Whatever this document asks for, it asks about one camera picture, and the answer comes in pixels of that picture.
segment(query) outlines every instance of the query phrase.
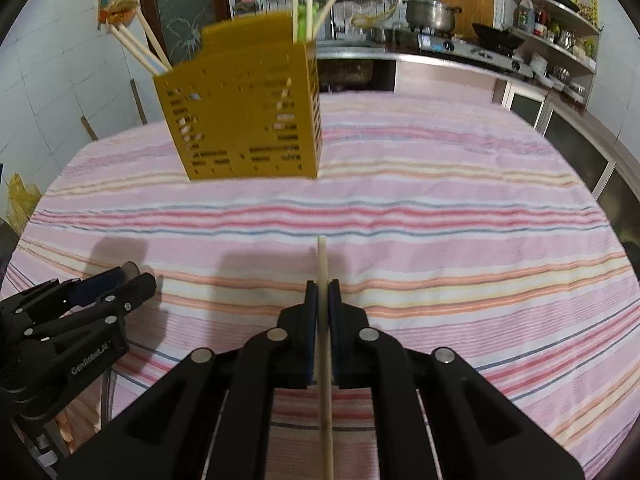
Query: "striped tablecloth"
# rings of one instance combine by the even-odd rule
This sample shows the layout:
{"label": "striped tablecloth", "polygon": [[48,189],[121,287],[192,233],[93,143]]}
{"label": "striped tablecloth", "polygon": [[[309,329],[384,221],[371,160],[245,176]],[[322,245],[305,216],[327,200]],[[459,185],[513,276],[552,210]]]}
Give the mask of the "striped tablecloth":
{"label": "striped tablecloth", "polygon": [[[119,412],[191,349],[237,348],[302,301],[325,234],[345,301],[409,348],[455,348],[592,478],[638,415],[640,290],[578,176],[498,107],[340,94],[323,97],[322,124],[318,180],[189,183],[164,123],[85,147],[2,295],[150,267],[161,292],[127,317]],[[68,409],[80,439],[97,392]],[[367,392],[336,391],[334,424],[336,477],[375,478]],[[315,392],[279,393],[270,435],[270,478],[319,477]]]}

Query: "wooden stick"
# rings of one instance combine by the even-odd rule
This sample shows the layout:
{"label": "wooden stick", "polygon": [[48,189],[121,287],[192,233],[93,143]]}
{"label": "wooden stick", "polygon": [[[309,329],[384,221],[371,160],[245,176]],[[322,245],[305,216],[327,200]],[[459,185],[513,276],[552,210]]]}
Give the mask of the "wooden stick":
{"label": "wooden stick", "polygon": [[293,0],[293,43],[298,41],[298,0]]}
{"label": "wooden stick", "polygon": [[98,136],[95,134],[94,129],[89,124],[89,121],[86,120],[85,116],[80,117],[80,122],[82,123],[82,126],[84,126],[84,129],[91,140],[98,140]]}
{"label": "wooden stick", "polygon": [[149,41],[151,42],[151,44],[154,46],[154,49],[156,50],[156,53],[158,54],[158,56],[162,60],[162,64],[164,65],[164,67],[167,70],[171,70],[173,67],[171,66],[171,63],[169,63],[169,58],[164,53],[164,50],[162,50],[162,47],[160,46],[160,42],[158,41],[158,38],[156,38],[156,35],[151,30],[151,26],[149,25],[149,23],[146,20],[146,18],[143,16],[143,14],[140,11],[140,9],[136,10],[136,16],[140,20],[140,24],[142,25],[142,28],[145,29],[145,34],[149,38]]}
{"label": "wooden stick", "polygon": [[314,0],[306,0],[306,40],[313,38]]}
{"label": "wooden stick", "polygon": [[160,75],[160,71],[156,67],[151,65],[151,63],[149,63],[146,60],[146,58],[136,48],[136,46],[133,43],[131,43],[127,38],[125,38],[117,28],[115,28],[113,25],[110,25],[109,30],[111,34],[113,34],[117,38],[117,40],[122,44],[122,46],[126,48],[131,53],[131,55],[140,62],[140,64],[143,67],[149,70],[149,72],[151,72],[153,75]]}
{"label": "wooden stick", "polygon": [[145,56],[150,58],[151,61],[153,61],[154,63],[157,63],[158,66],[164,66],[164,63],[162,63],[162,61],[158,59],[158,56],[156,56],[153,52],[151,52],[148,49],[148,47],[142,43],[142,41],[136,38],[135,34],[133,34],[133,32],[131,32],[127,27],[125,27],[123,23],[121,23],[120,25],[116,25],[116,28],[124,36],[126,36],[127,39],[131,41],[131,43],[133,43],[136,47],[138,47],[142,51],[142,53],[145,54]]}
{"label": "wooden stick", "polygon": [[316,21],[316,25],[314,26],[314,32],[313,32],[313,35],[312,35],[313,39],[315,39],[316,36],[318,35],[318,32],[320,32],[320,27],[322,27],[322,23],[324,23],[324,20],[326,19],[327,15],[329,14],[329,11],[331,10],[331,7],[333,7],[334,4],[337,1],[338,0],[327,0],[327,3],[324,5],[322,10],[320,11],[320,14],[318,14],[318,20]]}
{"label": "wooden stick", "polygon": [[318,400],[320,405],[320,445],[322,478],[334,480],[334,425],[332,419],[331,343],[329,333],[329,263],[326,238],[318,237]]}
{"label": "wooden stick", "polygon": [[131,91],[133,92],[133,98],[136,101],[136,108],[138,109],[140,121],[142,122],[142,124],[146,124],[146,115],[144,109],[142,108],[142,102],[140,102],[140,94],[138,94],[138,87],[136,86],[136,82],[133,79],[129,82],[131,83]]}

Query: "gas stove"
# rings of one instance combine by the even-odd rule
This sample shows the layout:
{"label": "gas stove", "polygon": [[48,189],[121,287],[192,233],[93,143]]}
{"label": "gas stove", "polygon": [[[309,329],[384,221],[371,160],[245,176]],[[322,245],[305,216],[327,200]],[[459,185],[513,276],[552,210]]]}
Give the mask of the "gas stove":
{"label": "gas stove", "polygon": [[493,70],[516,73],[523,77],[533,77],[533,70],[529,65],[517,59],[512,59],[510,56],[498,54],[455,38],[434,36],[424,31],[397,29],[396,40],[401,45],[417,48],[422,52],[431,52],[446,57],[463,57],[478,66],[487,66]]}

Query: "plastic bag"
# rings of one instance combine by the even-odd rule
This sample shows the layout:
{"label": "plastic bag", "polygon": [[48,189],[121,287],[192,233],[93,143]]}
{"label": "plastic bag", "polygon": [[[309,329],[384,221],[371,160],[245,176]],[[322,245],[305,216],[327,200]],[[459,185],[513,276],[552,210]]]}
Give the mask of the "plastic bag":
{"label": "plastic bag", "polygon": [[137,8],[137,0],[109,0],[104,9],[106,22],[113,25],[115,23],[124,23],[128,27],[135,16]]}
{"label": "plastic bag", "polygon": [[20,236],[41,198],[38,186],[33,183],[25,186],[20,175],[14,173],[9,181],[9,211],[6,222]]}

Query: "bowl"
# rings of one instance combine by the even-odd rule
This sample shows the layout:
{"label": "bowl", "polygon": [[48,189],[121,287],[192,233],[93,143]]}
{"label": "bowl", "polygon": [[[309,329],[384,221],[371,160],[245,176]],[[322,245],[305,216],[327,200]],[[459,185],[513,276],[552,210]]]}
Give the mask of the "bowl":
{"label": "bowl", "polygon": [[571,90],[573,90],[575,93],[577,93],[580,97],[584,97],[584,93],[586,88],[584,87],[584,85],[578,84],[578,83],[574,83],[573,81],[571,81],[569,83],[569,88]]}
{"label": "bowl", "polygon": [[538,81],[545,88],[553,88],[554,82],[551,81],[548,77],[545,77],[540,74],[536,74],[536,81]]}
{"label": "bowl", "polygon": [[562,90],[562,92],[564,94],[568,95],[575,102],[577,102],[579,104],[584,104],[584,96],[580,95],[578,92],[575,92],[574,90],[572,90],[568,86],[565,86],[564,90]]}
{"label": "bowl", "polygon": [[565,84],[564,84],[562,81],[560,81],[559,79],[556,79],[556,78],[555,78],[555,77],[553,77],[552,75],[550,75],[550,76],[549,76],[549,79],[551,79],[551,81],[553,82],[553,84],[554,84],[554,88],[555,88],[556,90],[558,90],[559,92],[561,92],[562,90],[564,90],[564,86],[565,86]]}
{"label": "bowl", "polygon": [[567,84],[569,81],[571,81],[571,73],[562,66],[555,66],[552,73],[556,79],[559,79],[564,84]]}

